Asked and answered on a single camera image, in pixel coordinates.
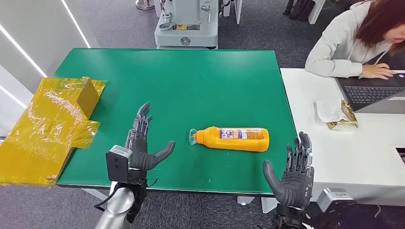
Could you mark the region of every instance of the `white wall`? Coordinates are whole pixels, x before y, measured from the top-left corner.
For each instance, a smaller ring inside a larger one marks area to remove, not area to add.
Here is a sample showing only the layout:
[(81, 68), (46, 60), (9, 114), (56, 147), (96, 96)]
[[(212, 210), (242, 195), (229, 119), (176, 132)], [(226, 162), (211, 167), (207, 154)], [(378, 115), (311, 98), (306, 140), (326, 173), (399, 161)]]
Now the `white wall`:
[[(0, 25), (48, 77), (72, 48), (87, 47), (64, 2), (89, 45), (99, 47), (77, 0), (0, 0)], [(0, 32), (0, 85), (28, 104), (42, 77)], [(9, 133), (22, 112), (0, 90), (0, 136)]]
[(0, 136), (6, 136), (32, 99), (32, 93), (1, 65), (0, 76)]

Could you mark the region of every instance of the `bottle label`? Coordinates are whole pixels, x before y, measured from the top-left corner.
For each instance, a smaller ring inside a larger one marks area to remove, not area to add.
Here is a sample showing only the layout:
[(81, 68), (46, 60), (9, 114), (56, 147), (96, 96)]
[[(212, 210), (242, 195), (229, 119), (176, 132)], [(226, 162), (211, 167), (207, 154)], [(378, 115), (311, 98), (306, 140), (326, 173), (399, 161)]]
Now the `bottle label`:
[(260, 129), (220, 129), (220, 139), (263, 139), (263, 131)]

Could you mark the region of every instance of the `green tabletop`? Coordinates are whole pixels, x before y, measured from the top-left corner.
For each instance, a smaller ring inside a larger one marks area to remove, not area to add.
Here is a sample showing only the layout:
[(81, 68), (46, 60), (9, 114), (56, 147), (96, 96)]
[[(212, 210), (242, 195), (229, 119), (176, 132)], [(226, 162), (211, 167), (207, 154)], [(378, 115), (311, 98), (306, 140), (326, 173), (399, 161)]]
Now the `green tabletop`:
[[(101, 123), (89, 149), (77, 149), (58, 185), (108, 186), (105, 153), (123, 146), (139, 107), (150, 102), (149, 152), (173, 140), (173, 153), (148, 172), (153, 188), (271, 193), (262, 172), (271, 160), (278, 177), (286, 144), (296, 136), (273, 51), (73, 49), (55, 77), (107, 81), (91, 120)], [(189, 130), (262, 127), (266, 152), (190, 145)]]

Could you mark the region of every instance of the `woman's hair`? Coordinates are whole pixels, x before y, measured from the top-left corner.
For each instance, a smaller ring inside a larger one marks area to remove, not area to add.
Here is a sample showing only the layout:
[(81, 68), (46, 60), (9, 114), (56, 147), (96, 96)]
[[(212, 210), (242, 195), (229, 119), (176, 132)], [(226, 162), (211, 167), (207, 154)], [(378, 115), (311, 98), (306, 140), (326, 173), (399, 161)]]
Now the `woman's hair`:
[[(356, 38), (366, 47), (375, 47), (384, 40), (384, 35), (393, 28), (405, 24), (405, 0), (369, 0), (373, 1)], [(394, 44), (393, 53), (405, 49), (405, 41)]]

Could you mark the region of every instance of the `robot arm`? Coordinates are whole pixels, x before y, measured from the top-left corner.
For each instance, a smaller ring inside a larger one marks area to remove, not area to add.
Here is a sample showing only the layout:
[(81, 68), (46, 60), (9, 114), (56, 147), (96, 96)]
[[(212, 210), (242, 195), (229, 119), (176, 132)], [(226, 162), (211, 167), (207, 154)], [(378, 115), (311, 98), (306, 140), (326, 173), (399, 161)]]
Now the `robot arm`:
[(128, 229), (142, 209), (146, 197), (147, 171), (167, 158), (174, 149), (170, 141), (155, 154), (148, 154), (147, 135), (152, 116), (145, 118), (149, 103), (145, 103), (128, 132), (125, 147), (113, 146), (106, 153), (108, 178), (116, 181), (110, 196), (94, 207), (102, 210), (96, 229)]
[(288, 156), (281, 181), (274, 174), (270, 161), (263, 161), (263, 174), (279, 201), (273, 228), (304, 229), (303, 223), (315, 229), (334, 228), (340, 214), (355, 201), (344, 189), (326, 188), (317, 204), (309, 206), (314, 180), (311, 140), (300, 132), (294, 142), (294, 152), (287, 145)]

